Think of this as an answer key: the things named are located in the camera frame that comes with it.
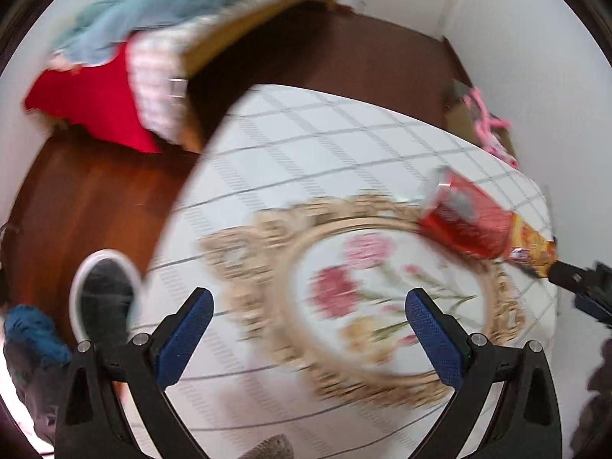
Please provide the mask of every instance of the ornate frame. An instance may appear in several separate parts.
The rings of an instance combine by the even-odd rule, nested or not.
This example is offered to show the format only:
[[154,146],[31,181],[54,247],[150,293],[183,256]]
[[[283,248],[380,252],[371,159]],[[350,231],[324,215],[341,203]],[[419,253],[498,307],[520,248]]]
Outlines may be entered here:
[[[418,233],[418,207],[379,194],[349,199],[319,197],[287,209],[256,212],[252,226],[202,238],[206,261],[229,283],[225,292],[246,338],[262,338],[280,364],[304,370],[322,397],[418,406],[449,390],[433,371],[410,376],[374,374],[339,361],[310,341],[286,295],[293,264],[314,243],[369,228]],[[462,257],[487,296],[485,334],[495,343],[512,340],[524,325],[522,306],[510,293],[501,264]]]

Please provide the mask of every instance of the yellow snack wrapper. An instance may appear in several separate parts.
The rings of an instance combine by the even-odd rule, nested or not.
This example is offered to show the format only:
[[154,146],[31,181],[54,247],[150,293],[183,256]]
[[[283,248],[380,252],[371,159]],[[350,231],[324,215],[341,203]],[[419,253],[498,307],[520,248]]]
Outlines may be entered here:
[[549,242],[519,214],[513,213],[510,236],[503,258],[520,265],[540,278],[549,277],[549,269],[557,259],[555,242]]

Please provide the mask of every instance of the blue gripper pad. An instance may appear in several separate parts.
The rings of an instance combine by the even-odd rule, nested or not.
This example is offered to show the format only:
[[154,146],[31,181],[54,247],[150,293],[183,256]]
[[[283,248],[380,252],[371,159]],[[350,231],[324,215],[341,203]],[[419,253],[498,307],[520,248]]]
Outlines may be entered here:
[[198,288],[179,312],[174,314],[181,316],[180,321],[159,351],[155,365],[157,384],[163,390],[178,382],[208,328],[214,311],[212,294],[204,288]]
[[[406,296],[406,319],[440,381],[458,390],[463,383],[464,370],[468,363],[466,357],[469,358],[467,333],[453,317],[442,313],[422,288],[415,288]],[[461,347],[463,354],[457,346],[463,345],[461,337],[465,344]]]

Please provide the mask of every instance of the wooden bed frame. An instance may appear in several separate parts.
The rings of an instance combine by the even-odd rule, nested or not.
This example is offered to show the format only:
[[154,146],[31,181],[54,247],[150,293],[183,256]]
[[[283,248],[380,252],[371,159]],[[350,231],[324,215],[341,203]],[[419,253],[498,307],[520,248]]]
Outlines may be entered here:
[[[302,3],[306,0],[275,0],[272,4],[266,7],[259,8],[244,17],[232,20],[225,25],[219,26],[214,31],[206,36],[194,47],[189,48],[182,54],[183,67],[186,72],[186,78],[192,79],[196,76],[207,64],[213,61],[215,57],[220,55],[224,50],[237,42],[240,38],[247,35],[253,29],[261,26],[265,22],[284,12],[284,10]],[[336,9],[336,0],[317,0],[324,2],[327,9],[333,11]],[[179,127],[178,140],[180,145],[186,151],[202,153],[206,145],[206,137],[195,114],[195,110],[189,98],[186,96],[178,101],[184,102],[184,117],[183,122]],[[59,119],[49,114],[43,113],[45,124],[47,127],[54,129],[67,129],[69,123],[66,119]]]

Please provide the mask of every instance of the blue cloth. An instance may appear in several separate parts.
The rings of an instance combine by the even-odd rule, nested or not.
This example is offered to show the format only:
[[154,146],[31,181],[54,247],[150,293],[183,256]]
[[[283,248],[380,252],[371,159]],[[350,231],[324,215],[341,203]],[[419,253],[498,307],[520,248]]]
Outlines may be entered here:
[[76,26],[53,47],[70,61],[108,62],[116,46],[140,29],[173,26],[199,15],[211,15],[240,0],[105,0],[87,7]]

